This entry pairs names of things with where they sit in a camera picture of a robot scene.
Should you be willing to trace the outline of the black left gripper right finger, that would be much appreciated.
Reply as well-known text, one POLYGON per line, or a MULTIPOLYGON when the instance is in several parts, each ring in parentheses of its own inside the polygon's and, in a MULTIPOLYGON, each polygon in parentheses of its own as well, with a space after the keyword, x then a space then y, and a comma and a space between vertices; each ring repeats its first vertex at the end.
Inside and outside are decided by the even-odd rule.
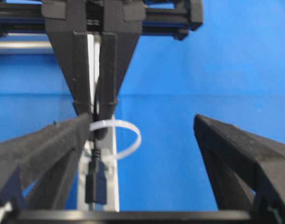
POLYGON ((285 224, 285 144, 201 114, 194 133, 218 209, 285 224))

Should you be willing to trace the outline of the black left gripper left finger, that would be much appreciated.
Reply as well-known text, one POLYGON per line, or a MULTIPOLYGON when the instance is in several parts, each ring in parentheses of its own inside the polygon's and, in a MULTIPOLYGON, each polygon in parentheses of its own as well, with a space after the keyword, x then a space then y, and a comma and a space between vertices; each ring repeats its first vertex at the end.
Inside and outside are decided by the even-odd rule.
POLYGON ((15 210, 65 207, 89 125, 83 113, 0 143, 0 223, 15 210))

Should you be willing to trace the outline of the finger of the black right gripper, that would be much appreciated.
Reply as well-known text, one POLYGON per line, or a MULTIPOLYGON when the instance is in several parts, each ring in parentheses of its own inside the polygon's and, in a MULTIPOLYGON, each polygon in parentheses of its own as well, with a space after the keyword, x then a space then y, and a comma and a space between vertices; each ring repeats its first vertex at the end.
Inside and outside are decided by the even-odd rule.
POLYGON ((99 114, 113 114, 115 111, 117 96, 142 34, 145 17, 144 3, 140 0, 104 1, 99 114))
POLYGON ((45 30, 77 113, 91 114, 86 3, 84 0, 44 0, 45 30))

